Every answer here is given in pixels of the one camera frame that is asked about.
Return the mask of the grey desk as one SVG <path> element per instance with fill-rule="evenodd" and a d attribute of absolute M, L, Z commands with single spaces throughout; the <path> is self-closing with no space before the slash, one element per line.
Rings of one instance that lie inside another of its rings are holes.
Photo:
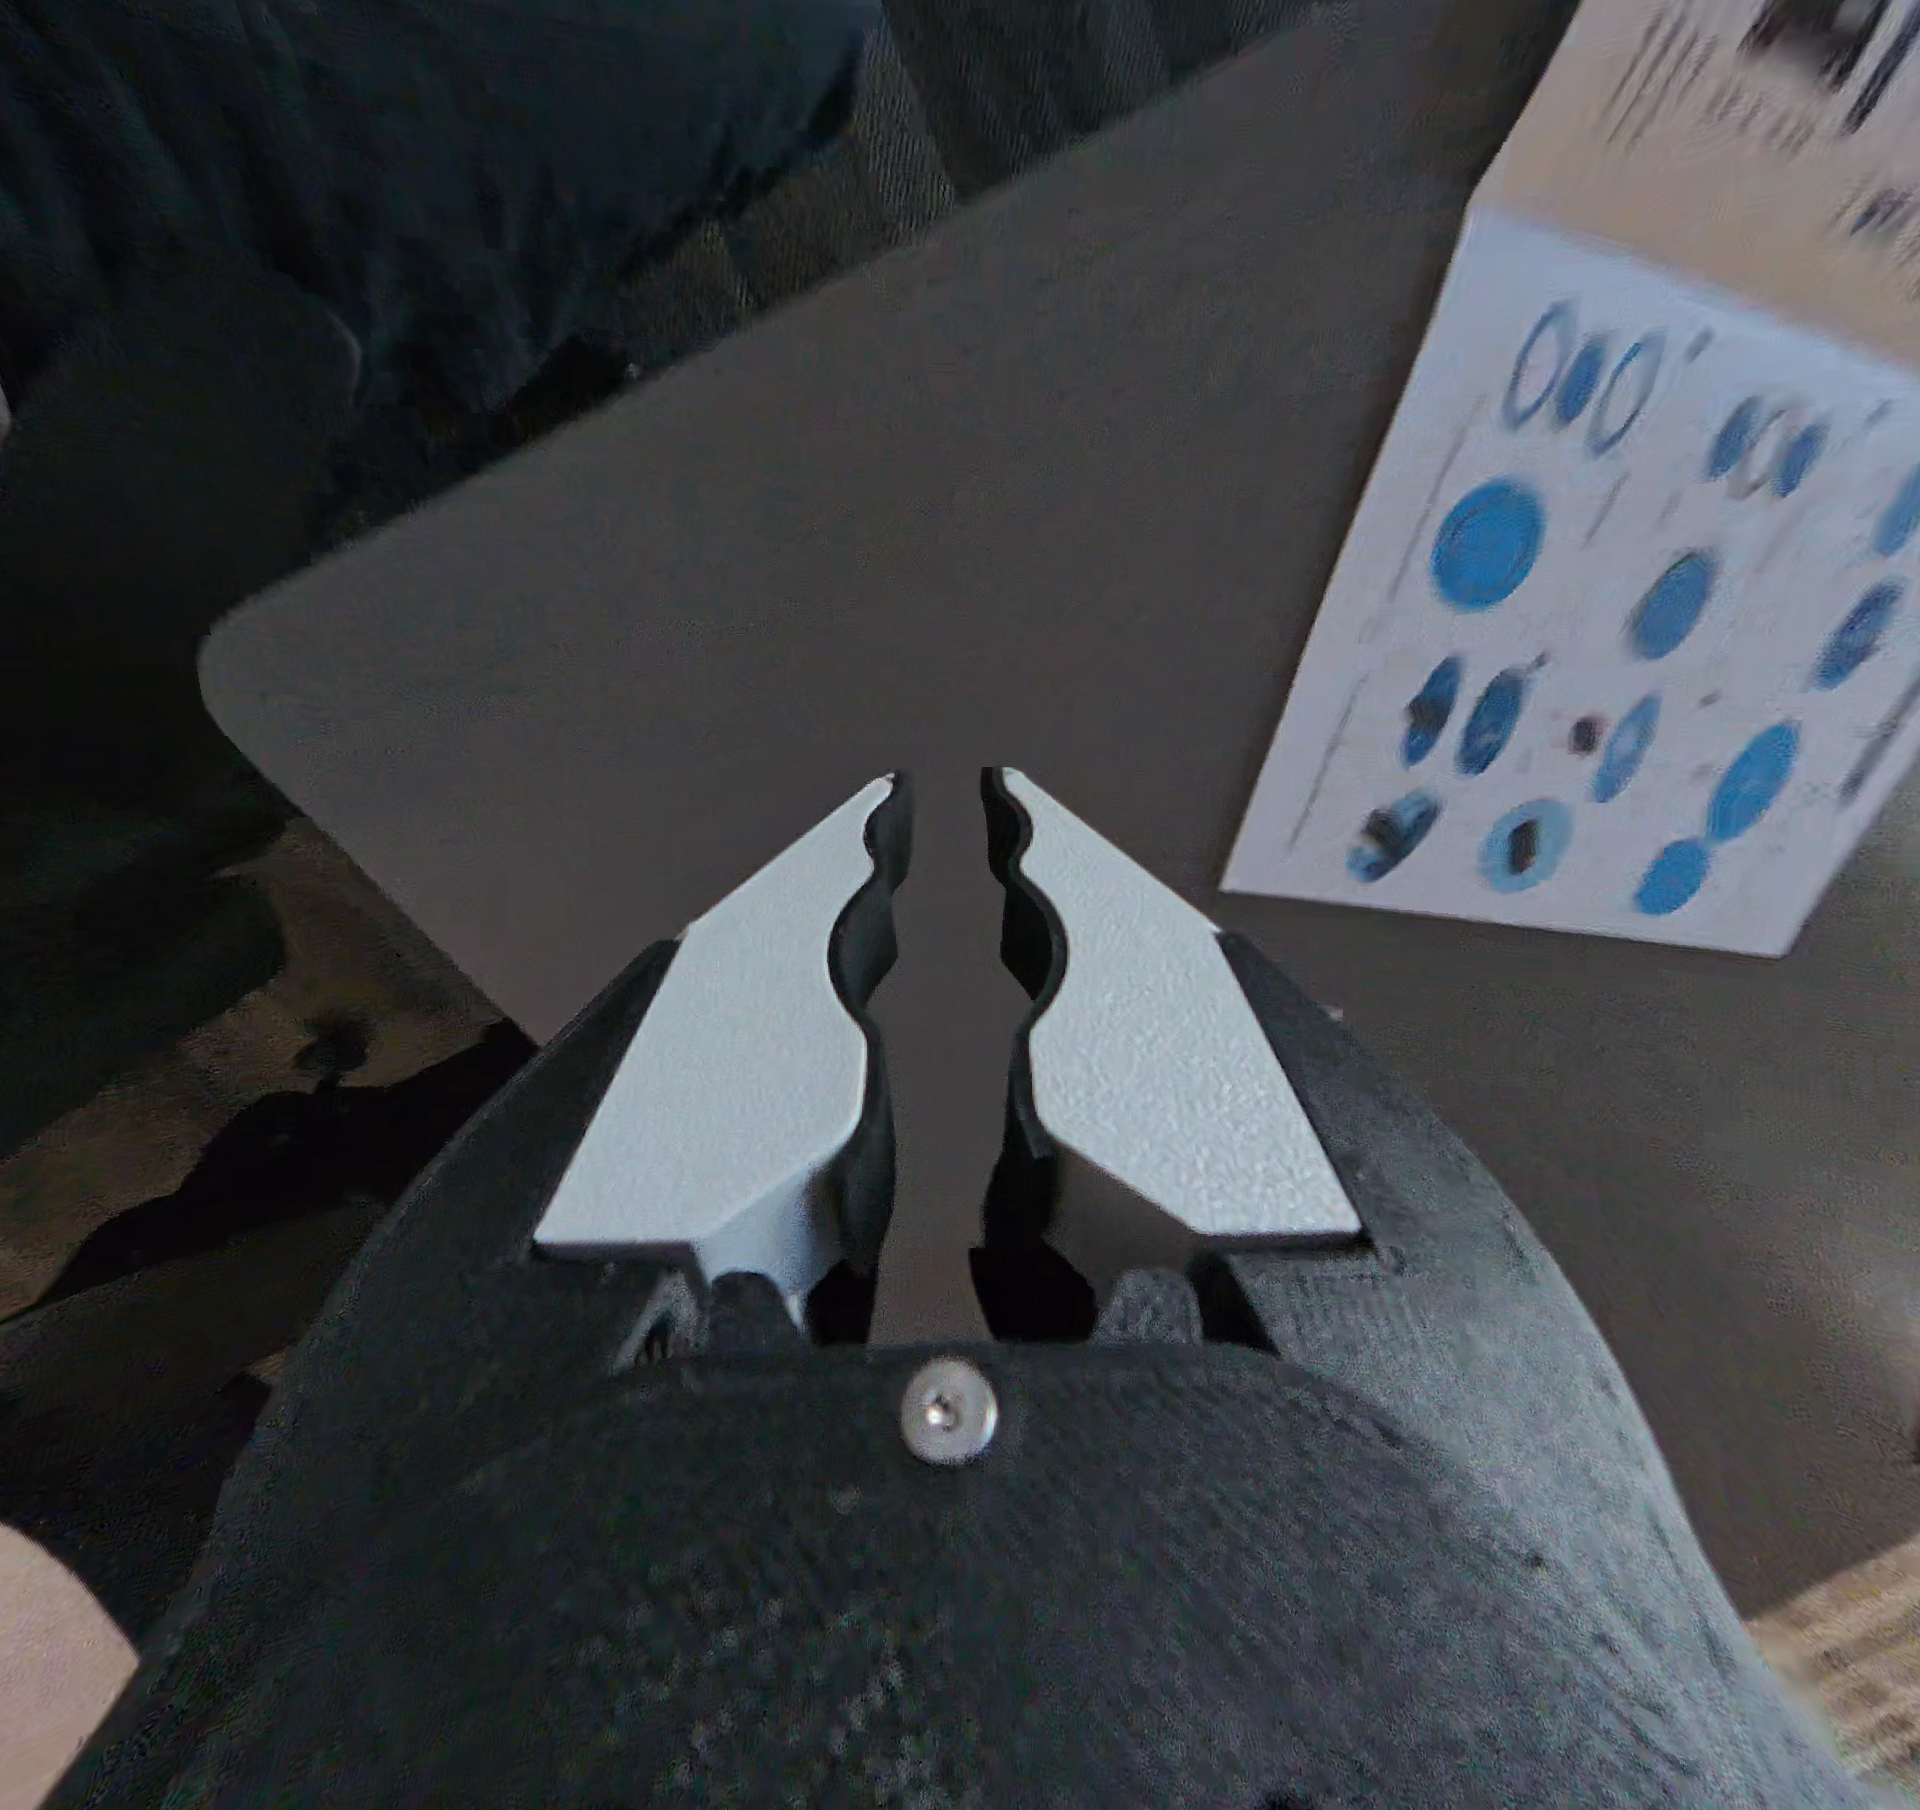
<path fill-rule="evenodd" d="M 533 1039 L 905 769 L 877 1340 L 985 1333 L 1028 769 L 1496 1172 L 1767 1611 L 1918 1538 L 1918 781 L 1781 962 L 1214 891 L 1565 2 L 1334 0 L 258 597 L 203 690 Z"/>

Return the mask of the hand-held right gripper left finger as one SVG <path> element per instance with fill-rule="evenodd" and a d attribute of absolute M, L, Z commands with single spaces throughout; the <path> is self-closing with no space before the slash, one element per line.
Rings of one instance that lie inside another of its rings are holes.
<path fill-rule="evenodd" d="M 910 781 L 892 769 L 679 932 L 539 1252 L 757 1276 L 802 1333 L 818 1286 L 873 1305 L 897 1123 L 870 1001 L 905 861 Z"/>

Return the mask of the person's dark trousers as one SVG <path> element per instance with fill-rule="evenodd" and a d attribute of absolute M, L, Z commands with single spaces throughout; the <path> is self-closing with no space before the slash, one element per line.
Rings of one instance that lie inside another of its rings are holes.
<path fill-rule="evenodd" d="M 4 390 L 167 261 L 489 414 L 849 120 L 880 0 L 4 0 Z"/>

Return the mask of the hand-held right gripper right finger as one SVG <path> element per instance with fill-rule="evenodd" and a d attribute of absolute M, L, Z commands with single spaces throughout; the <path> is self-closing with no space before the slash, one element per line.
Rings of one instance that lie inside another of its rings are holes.
<path fill-rule="evenodd" d="M 995 1338 L 1091 1338 L 1124 1280 L 1348 1252 L 1362 1220 L 1219 926 L 1015 768 L 982 774 L 1023 988 L 973 1290 Z"/>

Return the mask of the printed assembly manual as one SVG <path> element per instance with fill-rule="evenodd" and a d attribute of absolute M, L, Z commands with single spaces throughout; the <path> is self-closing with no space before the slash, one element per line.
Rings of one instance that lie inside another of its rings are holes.
<path fill-rule="evenodd" d="M 1224 889 L 1787 956 L 1918 760 L 1918 0 L 1580 0 Z"/>

